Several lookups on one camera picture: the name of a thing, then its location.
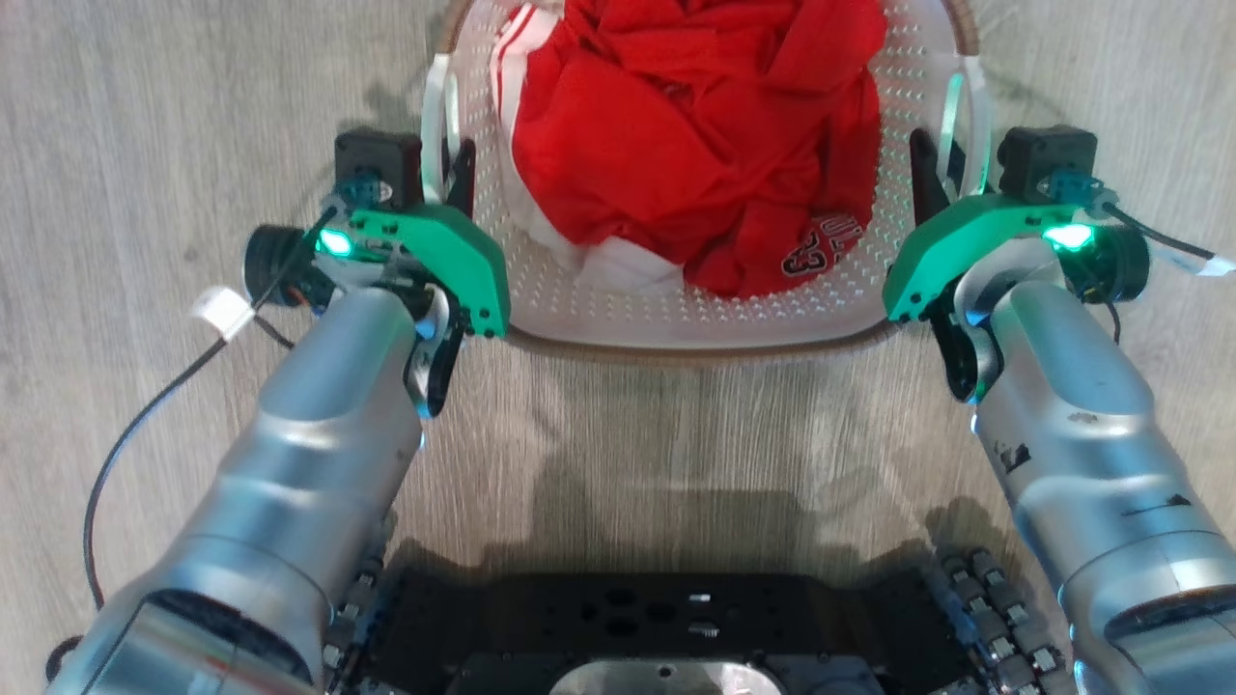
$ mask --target mounting hole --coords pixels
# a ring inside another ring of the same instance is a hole
[[[632,637],[639,632],[639,623],[630,618],[613,618],[606,623],[606,633],[611,637]]]
[[[606,603],[609,603],[616,608],[634,605],[635,599],[635,592],[630,589],[611,589],[609,591],[606,591]]]
[[[679,610],[669,603],[662,603],[660,601],[655,603],[649,603],[644,612],[648,613],[648,620],[653,622],[674,622],[674,618],[679,615]]]

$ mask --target basket handle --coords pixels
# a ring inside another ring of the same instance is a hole
[[[964,143],[965,172],[962,176],[960,185],[954,190],[948,176],[952,157],[947,152],[953,151],[953,141],[957,137],[957,119],[963,93],[968,105],[967,120],[969,120],[970,127],[969,137]],[[959,56],[957,70],[949,79],[944,95],[944,113],[941,117],[939,139],[937,140],[939,152],[946,155],[941,156],[936,164],[936,176],[950,199],[986,193],[988,176],[991,171],[994,120],[991,95],[988,93],[986,78],[983,75],[978,56]]]
[[[425,77],[425,94],[420,101],[420,187],[429,203],[446,200],[450,185],[446,171],[460,151],[460,87],[451,72],[451,53],[471,9],[472,0],[454,0],[446,9],[442,37]]]
[[[979,27],[968,0],[941,0],[941,4],[953,25],[958,68],[949,82],[948,94],[944,99],[938,145],[941,152],[953,151],[957,115],[964,89],[970,130],[969,141],[965,143],[965,173],[957,194],[979,195],[986,193],[988,176],[991,169],[991,127],[995,122],[991,95],[988,93],[988,80],[979,64]],[[948,162],[947,155],[941,157],[936,173],[939,181],[950,188]]]

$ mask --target white cable tie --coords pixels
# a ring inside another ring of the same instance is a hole
[[[248,301],[230,287],[211,287],[193,304],[194,317],[206,322],[227,343],[253,320],[257,312]]]
[[[1201,272],[1198,275],[1201,277],[1222,277],[1232,271],[1236,271],[1236,263],[1222,256],[1215,256],[1206,261],[1206,265],[1201,266]]]
[[[1168,261],[1184,272],[1198,277],[1222,277],[1232,271],[1236,271],[1236,262],[1232,262],[1222,256],[1215,256],[1209,261],[1203,261],[1195,256],[1189,256],[1172,249],[1162,247],[1154,249],[1154,255],[1164,261]]]

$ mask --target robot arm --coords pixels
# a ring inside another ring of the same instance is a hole
[[[421,418],[441,411],[464,335],[502,335],[509,315],[502,251],[467,214],[475,147],[451,167],[446,205],[424,203],[419,151],[415,136],[340,136],[323,204],[336,216],[311,260],[303,230],[255,231],[251,296],[321,319],[168,552],[103,606],[49,694],[328,689],[340,664],[324,654],[361,627],[349,597],[373,587]]]
[[[323,644],[420,448],[417,322],[394,293],[335,302],[154,568],[117,592],[48,693],[325,690]]]
[[[1051,160],[1078,132],[1012,140]],[[1145,240],[1106,228],[1077,247],[1049,242],[1073,213],[1033,199],[1054,164],[1005,164],[1002,187],[1028,183],[1021,195],[928,210],[890,273],[890,315],[931,322],[954,396],[976,404],[974,432],[1072,626],[1079,688],[1231,693],[1236,554],[1159,430],[1149,386],[1079,301],[1096,284],[1140,293]]]

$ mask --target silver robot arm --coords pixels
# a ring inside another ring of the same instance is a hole
[[[1007,242],[954,301],[978,336],[975,433],[1069,620],[1079,688],[1236,693],[1236,554],[1052,249]]]
[[[335,606],[384,545],[421,444],[414,351],[396,294],[332,303],[172,547],[103,607],[47,693],[323,693]]]

